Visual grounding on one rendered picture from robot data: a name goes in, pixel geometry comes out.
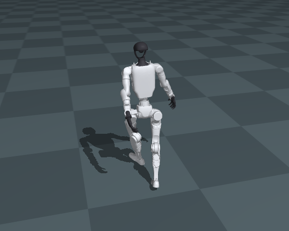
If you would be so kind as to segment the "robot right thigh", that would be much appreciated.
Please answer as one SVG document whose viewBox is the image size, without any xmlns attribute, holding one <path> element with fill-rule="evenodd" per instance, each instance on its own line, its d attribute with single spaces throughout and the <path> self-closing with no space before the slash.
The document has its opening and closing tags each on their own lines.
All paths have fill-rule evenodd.
<svg viewBox="0 0 289 231">
<path fill-rule="evenodd" d="M 152 117 L 150 118 L 151 133 L 152 133 L 151 152 L 155 154 L 158 153 L 161 119 L 162 113 L 158 109 L 152 108 Z"/>
</svg>

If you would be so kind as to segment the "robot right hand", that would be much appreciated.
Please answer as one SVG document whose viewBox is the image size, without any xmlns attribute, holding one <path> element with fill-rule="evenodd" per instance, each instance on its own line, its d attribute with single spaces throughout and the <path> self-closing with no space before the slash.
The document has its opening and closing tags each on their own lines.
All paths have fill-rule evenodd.
<svg viewBox="0 0 289 231">
<path fill-rule="evenodd" d="M 170 99 L 168 99 L 168 101 L 169 101 L 169 100 L 170 100 Z M 172 104 L 170 107 L 173 106 L 172 109 L 174 109 L 174 108 L 176 107 L 176 102 L 175 102 L 175 97 L 174 97 L 174 96 L 171 97 L 171 103 L 170 103 L 170 104 Z M 170 105 L 170 104 L 169 104 L 169 105 Z"/>
</svg>

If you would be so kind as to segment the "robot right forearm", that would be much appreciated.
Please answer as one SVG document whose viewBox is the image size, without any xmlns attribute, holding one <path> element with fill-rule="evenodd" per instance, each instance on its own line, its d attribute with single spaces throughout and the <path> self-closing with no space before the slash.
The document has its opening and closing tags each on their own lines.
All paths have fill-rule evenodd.
<svg viewBox="0 0 289 231">
<path fill-rule="evenodd" d="M 164 88 L 164 91 L 166 92 L 167 96 L 169 97 L 169 99 L 171 99 L 172 96 L 175 97 L 175 95 L 173 94 L 173 91 L 171 90 L 170 84 L 168 82 L 168 80 L 166 80 L 167 86 L 166 88 Z"/>
</svg>

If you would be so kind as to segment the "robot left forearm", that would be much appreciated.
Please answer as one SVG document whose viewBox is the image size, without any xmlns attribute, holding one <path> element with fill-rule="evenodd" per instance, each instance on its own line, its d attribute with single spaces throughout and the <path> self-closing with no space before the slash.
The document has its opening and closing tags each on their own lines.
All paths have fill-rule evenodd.
<svg viewBox="0 0 289 231">
<path fill-rule="evenodd" d="M 131 114 L 131 104 L 130 104 L 130 97 L 127 96 L 126 91 L 125 90 L 121 90 L 120 91 L 120 95 L 123 101 L 123 108 L 124 108 L 124 115 L 126 117 L 126 111 L 129 111 Z"/>
</svg>

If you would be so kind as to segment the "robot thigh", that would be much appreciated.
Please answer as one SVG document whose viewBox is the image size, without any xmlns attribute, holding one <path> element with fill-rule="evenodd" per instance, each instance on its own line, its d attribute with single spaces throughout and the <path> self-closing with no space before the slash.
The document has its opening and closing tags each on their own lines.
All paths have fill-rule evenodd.
<svg viewBox="0 0 289 231">
<path fill-rule="evenodd" d="M 161 119 L 162 113 L 158 109 L 152 108 L 152 117 L 150 118 L 151 133 L 152 133 L 151 152 L 155 154 L 158 153 Z"/>
<path fill-rule="evenodd" d="M 135 109 L 135 110 L 131 109 L 130 111 L 131 111 L 131 116 L 132 116 L 132 118 L 131 118 L 132 125 L 133 125 L 134 128 L 136 128 L 136 119 L 138 117 L 138 111 L 137 111 L 137 109 Z M 137 142 L 139 142 L 141 140 L 140 133 L 133 132 L 132 129 L 130 128 L 130 126 L 128 125 L 127 120 L 125 120 L 125 125 L 126 125 L 126 129 L 128 131 L 129 136 L 130 137 L 134 136 L 137 139 Z"/>
</svg>

